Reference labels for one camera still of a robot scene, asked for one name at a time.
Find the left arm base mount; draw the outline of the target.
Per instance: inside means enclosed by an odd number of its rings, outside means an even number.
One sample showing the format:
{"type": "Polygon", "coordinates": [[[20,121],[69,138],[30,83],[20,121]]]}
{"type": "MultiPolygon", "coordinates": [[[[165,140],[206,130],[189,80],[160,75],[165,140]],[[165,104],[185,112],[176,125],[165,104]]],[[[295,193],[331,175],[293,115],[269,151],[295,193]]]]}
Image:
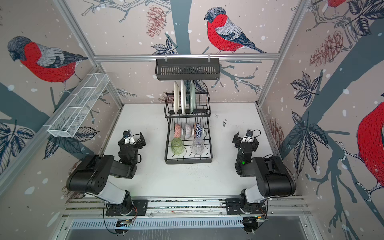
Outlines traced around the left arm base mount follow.
{"type": "Polygon", "coordinates": [[[139,199],[124,201],[119,205],[107,204],[105,215],[107,217],[145,216],[148,203],[148,200],[139,199]]]}

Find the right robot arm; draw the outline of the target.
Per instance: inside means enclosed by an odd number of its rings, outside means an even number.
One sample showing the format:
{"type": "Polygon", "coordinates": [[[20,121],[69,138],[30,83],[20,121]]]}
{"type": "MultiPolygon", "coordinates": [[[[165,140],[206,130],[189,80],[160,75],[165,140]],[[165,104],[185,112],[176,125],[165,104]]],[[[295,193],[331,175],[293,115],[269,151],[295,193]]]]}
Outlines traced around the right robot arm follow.
{"type": "Polygon", "coordinates": [[[256,178],[253,187],[240,193],[240,205],[243,208],[253,207],[273,197],[289,197],[297,188],[292,173],[280,157],[252,156],[259,147],[259,142],[253,133],[252,130],[247,130],[245,136],[241,137],[240,133],[236,133],[233,138],[233,144],[238,149],[235,161],[236,173],[242,178],[256,178]]]}

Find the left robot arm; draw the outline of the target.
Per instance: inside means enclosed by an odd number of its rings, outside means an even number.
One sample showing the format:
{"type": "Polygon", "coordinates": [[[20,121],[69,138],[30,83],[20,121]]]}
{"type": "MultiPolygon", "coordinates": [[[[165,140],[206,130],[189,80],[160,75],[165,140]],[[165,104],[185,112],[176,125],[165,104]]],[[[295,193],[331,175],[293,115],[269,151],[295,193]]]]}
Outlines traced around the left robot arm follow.
{"type": "Polygon", "coordinates": [[[146,145],[143,134],[123,132],[118,141],[120,150],[118,161],[112,155],[93,155],[85,157],[70,174],[66,187],[71,192],[93,195],[105,201],[111,207],[130,211],[133,208],[131,194],[111,181],[109,177],[132,179],[137,171],[137,164],[142,161],[139,150],[146,145]]]}

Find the clear glass tumbler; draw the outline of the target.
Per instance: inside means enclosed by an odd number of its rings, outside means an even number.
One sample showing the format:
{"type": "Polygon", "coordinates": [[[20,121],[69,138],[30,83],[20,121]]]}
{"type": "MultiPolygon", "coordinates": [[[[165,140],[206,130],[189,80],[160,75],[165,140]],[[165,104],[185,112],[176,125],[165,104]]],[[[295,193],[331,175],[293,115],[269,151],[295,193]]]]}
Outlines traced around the clear glass tumbler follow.
{"type": "Polygon", "coordinates": [[[201,155],[204,152],[205,143],[202,138],[195,138],[192,143],[192,153],[194,155],[201,155]]]}

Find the green glass tumbler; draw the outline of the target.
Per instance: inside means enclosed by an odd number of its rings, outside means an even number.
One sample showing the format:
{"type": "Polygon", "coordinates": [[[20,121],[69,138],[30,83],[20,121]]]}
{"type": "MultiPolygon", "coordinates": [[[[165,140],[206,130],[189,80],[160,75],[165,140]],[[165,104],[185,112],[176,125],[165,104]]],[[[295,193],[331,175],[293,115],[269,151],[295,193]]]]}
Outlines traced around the green glass tumbler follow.
{"type": "Polygon", "coordinates": [[[184,144],[181,138],[174,138],[171,142],[171,149],[174,155],[181,155],[184,151],[184,144]]]}

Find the blue zigzag patterned bowl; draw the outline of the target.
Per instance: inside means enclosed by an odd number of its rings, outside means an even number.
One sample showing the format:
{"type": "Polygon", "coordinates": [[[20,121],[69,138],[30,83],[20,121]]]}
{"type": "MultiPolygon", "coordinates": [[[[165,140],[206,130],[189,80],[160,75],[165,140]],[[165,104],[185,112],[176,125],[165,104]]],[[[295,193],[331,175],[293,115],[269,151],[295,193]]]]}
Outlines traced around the blue zigzag patterned bowl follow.
{"type": "Polygon", "coordinates": [[[204,134],[204,128],[200,123],[194,123],[195,139],[202,138],[204,134]]]}

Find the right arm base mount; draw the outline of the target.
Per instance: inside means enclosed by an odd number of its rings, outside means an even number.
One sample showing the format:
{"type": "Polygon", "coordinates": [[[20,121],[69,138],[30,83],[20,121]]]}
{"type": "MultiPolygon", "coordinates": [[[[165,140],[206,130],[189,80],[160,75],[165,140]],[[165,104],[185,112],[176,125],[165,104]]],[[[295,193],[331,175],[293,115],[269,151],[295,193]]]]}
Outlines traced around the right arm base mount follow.
{"type": "Polygon", "coordinates": [[[250,204],[240,198],[228,198],[221,204],[227,215],[265,215],[267,208],[263,203],[250,204]]]}

